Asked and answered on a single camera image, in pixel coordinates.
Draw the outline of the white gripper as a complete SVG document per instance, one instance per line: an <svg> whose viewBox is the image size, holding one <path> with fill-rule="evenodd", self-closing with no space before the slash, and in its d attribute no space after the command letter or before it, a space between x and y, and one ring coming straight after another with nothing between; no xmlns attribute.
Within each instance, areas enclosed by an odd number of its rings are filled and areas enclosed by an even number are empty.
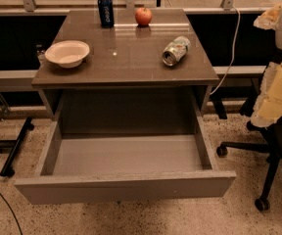
<svg viewBox="0 0 282 235"><path fill-rule="evenodd" d="M282 50L282 3L263 12L254 21L261 29L275 29L276 46ZM282 117L282 63L270 63L264 72L260 94L254 105L251 123L269 127Z"/></svg>

